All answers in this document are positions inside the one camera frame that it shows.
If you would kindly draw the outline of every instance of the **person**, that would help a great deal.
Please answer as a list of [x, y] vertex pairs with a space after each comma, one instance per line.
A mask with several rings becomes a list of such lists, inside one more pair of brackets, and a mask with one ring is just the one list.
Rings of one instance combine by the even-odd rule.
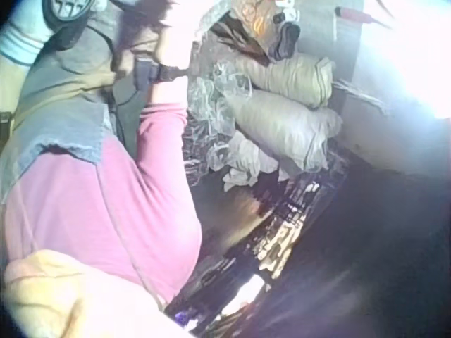
[[[209, 2], [169, 4], [154, 52], [160, 64], [189, 67]], [[135, 160], [109, 115], [80, 97], [37, 109], [11, 135], [0, 157], [5, 300], [28, 337], [185, 334], [159, 311], [187, 281], [201, 244], [182, 155], [187, 86], [181, 76], [151, 87]]]

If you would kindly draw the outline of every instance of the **pink long-sleeve shirt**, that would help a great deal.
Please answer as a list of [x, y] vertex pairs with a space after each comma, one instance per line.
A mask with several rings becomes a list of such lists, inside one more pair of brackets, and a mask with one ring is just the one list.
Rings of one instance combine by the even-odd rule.
[[51, 249], [171, 301], [201, 244], [183, 165], [185, 125], [185, 107], [156, 105], [141, 114], [136, 161], [113, 135], [96, 165], [57, 149], [40, 155], [8, 195], [9, 258]]

